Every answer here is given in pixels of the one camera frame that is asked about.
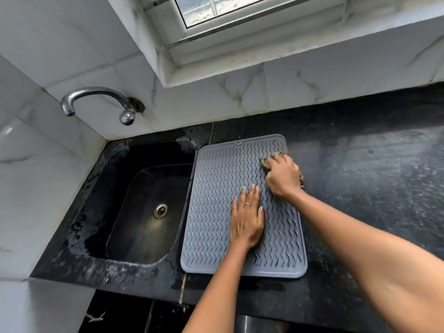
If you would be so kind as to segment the person's left forearm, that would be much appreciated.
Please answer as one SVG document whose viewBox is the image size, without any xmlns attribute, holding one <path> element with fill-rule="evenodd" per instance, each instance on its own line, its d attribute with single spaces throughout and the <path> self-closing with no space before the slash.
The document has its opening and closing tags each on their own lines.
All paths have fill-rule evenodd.
<svg viewBox="0 0 444 333">
<path fill-rule="evenodd" d="M 245 240 L 230 244 L 182 333 L 234 333 L 237 291 L 250 249 Z"/>
</svg>

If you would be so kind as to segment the person's right forearm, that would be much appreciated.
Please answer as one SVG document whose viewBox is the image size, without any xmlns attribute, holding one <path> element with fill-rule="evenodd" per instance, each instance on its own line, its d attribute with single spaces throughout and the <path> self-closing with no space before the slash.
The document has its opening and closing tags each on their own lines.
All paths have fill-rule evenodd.
<svg viewBox="0 0 444 333">
<path fill-rule="evenodd" d="M 300 188 L 285 200 L 303 214 L 398 333 L 444 333 L 444 261 L 336 210 Z"/>
</svg>

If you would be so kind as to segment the dark round bin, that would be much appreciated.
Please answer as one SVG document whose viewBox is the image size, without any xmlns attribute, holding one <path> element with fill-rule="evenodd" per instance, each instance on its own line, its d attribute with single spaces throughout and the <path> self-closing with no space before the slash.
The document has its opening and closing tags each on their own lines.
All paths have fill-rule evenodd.
<svg viewBox="0 0 444 333">
<path fill-rule="evenodd" d="M 280 322 L 247 315 L 237 315 L 234 333 L 281 333 Z"/>
</svg>

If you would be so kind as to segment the dark steel sink basin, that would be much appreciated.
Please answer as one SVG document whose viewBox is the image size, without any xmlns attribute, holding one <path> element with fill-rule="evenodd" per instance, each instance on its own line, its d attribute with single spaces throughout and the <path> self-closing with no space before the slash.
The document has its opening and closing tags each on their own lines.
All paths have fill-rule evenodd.
<svg viewBox="0 0 444 333">
<path fill-rule="evenodd" d="M 179 231 L 192 169 L 192 163 L 169 164 L 136 174 L 109 235 L 107 259 L 150 265 L 169 253 Z M 155 219 L 153 211 L 160 203 L 168 206 L 168 212 Z"/>
</svg>

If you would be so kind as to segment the white window frame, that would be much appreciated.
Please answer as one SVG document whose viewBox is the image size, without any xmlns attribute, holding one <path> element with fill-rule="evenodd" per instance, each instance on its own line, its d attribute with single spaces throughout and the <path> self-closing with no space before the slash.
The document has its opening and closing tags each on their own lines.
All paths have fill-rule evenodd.
<svg viewBox="0 0 444 333">
<path fill-rule="evenodd" d="M 444 0 L 107 0 L 164 88 L 444 17 Z"/>
</svg>

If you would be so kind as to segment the person's left hand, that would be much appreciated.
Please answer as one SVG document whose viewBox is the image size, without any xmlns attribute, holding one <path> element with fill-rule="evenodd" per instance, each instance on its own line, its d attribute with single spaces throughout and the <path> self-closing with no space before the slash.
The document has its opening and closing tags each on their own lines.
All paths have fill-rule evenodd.
<svg viewBox="0 0 444 333">
<path fill-rule="evenodd" d="M 257 212 L 260 207 L 261 191 L 257 185 Z M 237 198 L 238 220 L 230 223 L 230 249 L 248 252 L 261 240 L 265 226 L 258 226 L 258 216 L 249 217 L 249 192 L 242 188 Z"/>
</svg>

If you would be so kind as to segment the metal window rod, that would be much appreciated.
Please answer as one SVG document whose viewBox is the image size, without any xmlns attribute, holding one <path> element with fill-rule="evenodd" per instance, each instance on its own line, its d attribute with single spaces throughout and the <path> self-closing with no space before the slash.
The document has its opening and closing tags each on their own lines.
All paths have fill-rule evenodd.
<svg viewBox="0 0 444 333">
<path fill-rule="evenodd" d="M 162 48 L 179 46 L 224 31 L 226 39 L 313 15 L 350 0 L 154 0 L 143 10 L 159 33 Z"/>
</svg>

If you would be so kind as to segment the grey ribbed silicone drying mat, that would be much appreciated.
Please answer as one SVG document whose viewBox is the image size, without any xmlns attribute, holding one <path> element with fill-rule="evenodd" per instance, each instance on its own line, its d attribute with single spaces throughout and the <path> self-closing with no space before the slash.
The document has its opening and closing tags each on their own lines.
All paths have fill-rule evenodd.
<svg viewBox="0 0 444 333">
<path fill-rule="evenodd" d="M 242 187 L 249 189 L 252 184 L 261 191 L 265 228 L 246 258 L 242 275 L 294 279 L 306 273 L 299 213 L 273 196 L 265 184 L 260 160 L 276 152 L 287 152 L 280 134 L 207 145 L 198 152 L 181 253 L 186 273 L 215 273 L 230 243 L 231 202 Z"/>
</svg>

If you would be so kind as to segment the chrome wall tap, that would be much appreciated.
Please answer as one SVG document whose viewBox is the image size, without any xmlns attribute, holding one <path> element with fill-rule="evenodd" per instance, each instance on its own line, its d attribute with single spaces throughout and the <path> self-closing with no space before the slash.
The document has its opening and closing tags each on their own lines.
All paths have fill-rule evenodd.
<svg viewBox="0 0 444 333">
<path fill-rule="evenodd" d="M 124 126 L 132 125 L 135 121 L 136 113 L 143 113 L 146 109 L 141 100 L 135 97 L 127 97 L 116 90 L 106 87 L 85 87 L 71 91 L 63 96 L 60 103 L 63 114 L 67 117 L 74 116 L 74 102 L 91 95 L 105 95 L 114 98 L 123 107 L 123 111 L 119 115 L 119 122 Z"/>
</svg>

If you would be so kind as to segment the person's right hand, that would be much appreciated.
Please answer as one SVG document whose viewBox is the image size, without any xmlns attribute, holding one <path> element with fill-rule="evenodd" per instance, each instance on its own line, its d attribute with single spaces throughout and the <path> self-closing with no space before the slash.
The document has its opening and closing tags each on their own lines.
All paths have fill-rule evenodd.
<svg viewBox="0 0 444 333">
<path fill-rule="evenodd" d="M 305 180 L 298 165 L 291 158 L 291 174 L 275 174 L 265 177 L 267 187 L 273 195 L 279 196 L 286 202 L 292 202 L 305 188 Z"/>
</svg>

